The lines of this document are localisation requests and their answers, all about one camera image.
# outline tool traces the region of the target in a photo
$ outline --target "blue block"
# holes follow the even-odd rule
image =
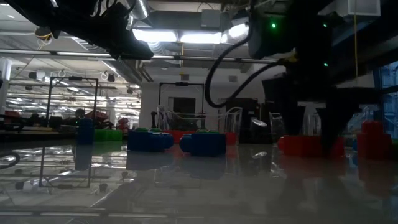
[[[94,143],[94,124],[91,118],[83,118],[79,120],[76,143],[79,145]]]
[[[128,151],[164,152],[173,146],[174,139],[170,134],[150,131],[130,131],[127,142]]]
[[[183,152],[192,156],[221,156],[226,152],[226,135],[218,133],[185,134],[180,141]]]

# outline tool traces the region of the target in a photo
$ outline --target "shiny floor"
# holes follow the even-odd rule
[[[114,142],[17,152],[20,163],[0,170],[1,223],[398,221],[398,164],[353,151],[334,161],[250,144],[221,158],[191,157],[177,145],[127,153]]]

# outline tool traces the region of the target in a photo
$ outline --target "transparent acrylic box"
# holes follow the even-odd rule
[[[234,107],[226,113],[181,114],[175,113],[168,106],[157,107],[157,126],[163,131],[182,131],[183,134],[194,133],[201,129],[218,131],[220,134],[233,135],[235,142],[239,139],[242,120],[242,108]]]

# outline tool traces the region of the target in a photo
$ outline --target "glossy white floor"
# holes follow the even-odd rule
[[[18,167],[0,170],[1,223],[398,221],[397,164],[358,160],[355,152],[328,161],[285,157],[272,146],[240,145],[229,147],[226,157],[204,158],[183,155],[174,146],[164,154],[126,158],[125,147],[106,148],[91,158],[91,175],[102,178],[94,178],[89,188],[58,189],[54,186],[86,185],[83,178],[59,178],[45,184],[50,190],[30,186],[37,176],[12,177],[16,169],[39,173],[41,149],[26,149],[28,156]],[[69,170],[76,175],[73,152],[72,146],[46,148],[44,174]],[[30,185],[16,190],[18,181]],[[104,183],[108,188],[100,192]]]

